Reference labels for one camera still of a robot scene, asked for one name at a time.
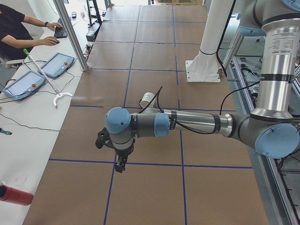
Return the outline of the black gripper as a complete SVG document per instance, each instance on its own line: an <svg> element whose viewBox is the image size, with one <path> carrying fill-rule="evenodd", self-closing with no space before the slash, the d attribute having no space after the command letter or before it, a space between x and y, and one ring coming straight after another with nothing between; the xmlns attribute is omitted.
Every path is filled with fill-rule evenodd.
<svg viewBox="0 0 300 225"><path fill-rule="evenodd" d="M128 160L128 156L134 151L134 147L128 147L123 150L116 149L115 152L118 155L118 162L114 163L114 169L116 172L121 173L126 170L126 163Z"/></svg>

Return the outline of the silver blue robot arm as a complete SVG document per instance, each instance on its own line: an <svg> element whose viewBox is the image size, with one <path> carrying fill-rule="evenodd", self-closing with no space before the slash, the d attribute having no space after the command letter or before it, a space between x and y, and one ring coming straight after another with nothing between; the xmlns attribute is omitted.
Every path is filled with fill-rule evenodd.
<svg viewBox="0 0 300 225"><path fill-rule="evenodd" d="M174 129L202 135L221 134L274 159L284 158L296 150L300 135L292 125L288 105L300 40L300 3L244 0L240 31L246 35L259 31L266 37L256 108L249 115L215 115L150 106L131 114L115 107L107 112L106 127L96 140L97 148L106 146L115 150L118 155L115 171L125 170L137 138L163 137Z"/></svg>

